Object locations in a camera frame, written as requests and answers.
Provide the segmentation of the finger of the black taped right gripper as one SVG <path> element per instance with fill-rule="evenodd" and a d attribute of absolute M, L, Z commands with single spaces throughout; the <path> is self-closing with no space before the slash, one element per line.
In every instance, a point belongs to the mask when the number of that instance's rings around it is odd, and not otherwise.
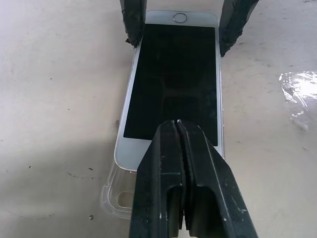
<path fill-rule="evenodd" d="M 127 34 L 126 42 L 133 47 L 137 47 L 142 39 L 147 0 L 119 0 L 125 32 Z"/>
<path fill-rule="evenodd" d="M 219 23 L 221 56 L 235 45 L 259 0 L 224 0 Z"/>

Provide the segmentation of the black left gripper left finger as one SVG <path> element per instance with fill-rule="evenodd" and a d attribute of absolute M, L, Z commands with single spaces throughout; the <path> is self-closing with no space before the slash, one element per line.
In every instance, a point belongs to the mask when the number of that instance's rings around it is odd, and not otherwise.
<path fill-rule="evenodd" d="M 182 228 L 186 180 L 173 121 L 161 124 L 137 168 L 129 238 L 176 238 Z"/>

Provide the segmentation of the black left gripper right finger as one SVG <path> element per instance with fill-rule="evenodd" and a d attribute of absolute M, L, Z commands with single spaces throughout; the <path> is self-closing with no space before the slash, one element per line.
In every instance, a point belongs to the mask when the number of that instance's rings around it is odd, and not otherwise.
<path fill-rule="evenodd" d="M 177 121 L 186 178 L 186 229 L 196 238 L 259 238 L 231 168 L 202 129 Z"/>

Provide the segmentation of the clear transparent phone case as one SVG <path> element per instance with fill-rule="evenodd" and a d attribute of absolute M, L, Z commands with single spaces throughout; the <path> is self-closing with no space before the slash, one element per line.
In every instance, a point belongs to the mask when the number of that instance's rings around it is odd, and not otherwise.
<path fill-rule="evenodd" d="M 100 203 L 105 212 L 121 219 L 130 219 L 134 198 L 136 170 L 149 147 L 149 140 L 124 137 L 140 47 L 133 51 L 132 67 L 118 121 L 112 167 L 103 186 Z"/>

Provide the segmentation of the white smartphone with black screen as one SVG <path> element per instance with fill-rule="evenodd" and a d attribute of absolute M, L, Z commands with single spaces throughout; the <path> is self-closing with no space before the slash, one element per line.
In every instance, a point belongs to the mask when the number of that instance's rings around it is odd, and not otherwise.
<path fill-rule="evenodd" d="M 136 171 L 158 126 L 198 125 L 224 153 L 218 19 L 210 12 L 151 10 L 135 49 L 114 150 Z"/>

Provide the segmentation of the crumpled clear plastic film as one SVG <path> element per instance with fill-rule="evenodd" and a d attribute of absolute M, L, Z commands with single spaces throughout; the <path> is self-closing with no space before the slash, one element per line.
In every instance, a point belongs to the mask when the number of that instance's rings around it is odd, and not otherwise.
<path fill-rule="evenodd" d="M 292 122 L 304 132 L 317 129 L 317 71 L 282 73 L 278 82 Z"/>

